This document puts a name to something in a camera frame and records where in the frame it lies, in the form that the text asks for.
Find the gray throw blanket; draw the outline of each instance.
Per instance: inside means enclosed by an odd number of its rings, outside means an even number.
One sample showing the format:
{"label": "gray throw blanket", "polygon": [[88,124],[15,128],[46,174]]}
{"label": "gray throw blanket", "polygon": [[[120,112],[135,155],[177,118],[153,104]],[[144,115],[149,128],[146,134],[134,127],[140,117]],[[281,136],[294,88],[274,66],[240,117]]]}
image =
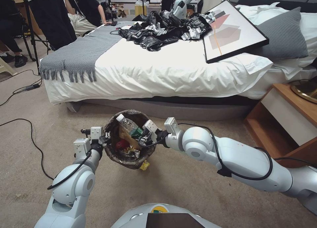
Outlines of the gray throw blanket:
{"label": "gray throw blanket", "polygon": [[122,37],[110,34],[117,27],[133,25],[132,21],[124,21],[117,26],[102,26],[83,38],[78,38],[73,43],[64,46],[44,57],[40,65],[40,73],[43,79],[57,79],[57,73],[62,81],[65,81],[62,71],[68,72],[69,80],[78,83],[78,75],[84,83],[84,73],[88,74],[91,82],[96,81],[96,60]]}

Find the white robot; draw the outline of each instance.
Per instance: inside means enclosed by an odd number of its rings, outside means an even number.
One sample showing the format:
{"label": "white robot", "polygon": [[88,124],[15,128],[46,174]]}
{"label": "white robot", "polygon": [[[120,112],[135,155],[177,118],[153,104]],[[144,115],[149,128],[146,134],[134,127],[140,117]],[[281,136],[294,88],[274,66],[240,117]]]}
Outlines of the white robot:
{"label": "white robot", "polygon": [[187,4],[192,0],[175,0],[171,13],[179,19],[184,19],[187,15]]}
{"label": "white robot", "polygon": [[[307,209],[317,214],[317,169],[304,166],[287,169],[273,160],[265,151],[244,145],[230,138],[215,137],[210,129],[191,127],[183,131],[175,118],[170,117],[162,132],[151,121],[143,126],[142,143],[163,144],[166,148],[187,154],[198,161],[207,161],[218,168],[218,173],[232,177],[253,188],[297,198]],[[48,188],[52,196],[45,214],[36,228],[83,228],[89,194],[95,184],[95,171],[102,150],[110,134],[102,127],[82,130],[91,139],[77,139],[73,146],[76,154],[73,165],[63,169]],[[127,211],[112,228],[175,227],[213,228],[217,225],[199,215],[169,204],[146,204]]]}

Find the abstract painting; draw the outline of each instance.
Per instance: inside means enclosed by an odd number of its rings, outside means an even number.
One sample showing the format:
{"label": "abstract painting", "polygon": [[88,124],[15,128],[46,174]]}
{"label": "abstract painting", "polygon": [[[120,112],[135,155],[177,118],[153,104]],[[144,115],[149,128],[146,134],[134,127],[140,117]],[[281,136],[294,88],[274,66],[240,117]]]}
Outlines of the abstract painting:
{"label": "abstract painting", "polygon": [[215,21],[212,31],[204,37],[206,62],[213,63],[269,43],[260,32],[229,1],[212,8]]}

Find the nightstand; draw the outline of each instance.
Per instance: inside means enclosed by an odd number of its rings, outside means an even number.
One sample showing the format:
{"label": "nightstand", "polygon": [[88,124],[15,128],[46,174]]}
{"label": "nightstand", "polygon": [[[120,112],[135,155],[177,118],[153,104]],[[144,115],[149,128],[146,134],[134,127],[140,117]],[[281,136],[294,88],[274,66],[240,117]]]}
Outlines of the nightstand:
{"label": "nightstand", "polygon": [[[244,123],[272,158],[293,157],[317,164],[317,104],[297,96],[289,85],[274,84]],[[277,162],[289,168],[306,165],[294,160]]]}

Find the beige carpet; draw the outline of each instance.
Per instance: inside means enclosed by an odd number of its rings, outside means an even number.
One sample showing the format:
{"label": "beige carpet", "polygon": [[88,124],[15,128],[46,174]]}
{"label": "beige carpet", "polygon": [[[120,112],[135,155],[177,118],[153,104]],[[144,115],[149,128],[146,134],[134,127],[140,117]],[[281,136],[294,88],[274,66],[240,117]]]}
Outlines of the beige carpet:
{"label": "beige carpet", "polygon": [[[22,40],[18,43],[24,47]],[[45,56],[44,46],[41,43],[37,46],[39,57]],[[18,70],[25,69],[35,70],[35,62],[28,62]],[[13,90],[37,78],[25,72],[0,82],[0,102]],[[15,95],[1,106],[0,124],[19,117],[31,120],[34,139],[45,155],[44,167],[54,177],[72,164],[72,142],[82,137],[80,129],[104,126],[118,111],[117,108],[84,104],[78,113],[70,113],[64,104],[51,105],[42,86]],[[164,119],[151,119],[163,127]],[[209,126],[219,137],[255,146],[242,119],[199,123]],[[2,126],[0,135],[0,226],[33,227],[47,207],[51,193],[46,188],[51,180],[41,171],[40,153],[32,145],[27,122],[16,121]],[[104,153],[86,209],[86,227],[110,227],[126,210],[155,202],[187,208],[222,227],[316,227],[317,217],[296,199],[281,193],[260,192],[222,177],[214,166],[172,149],[158,146],[149,162],[147,171],[130,170],[112,162]]]}

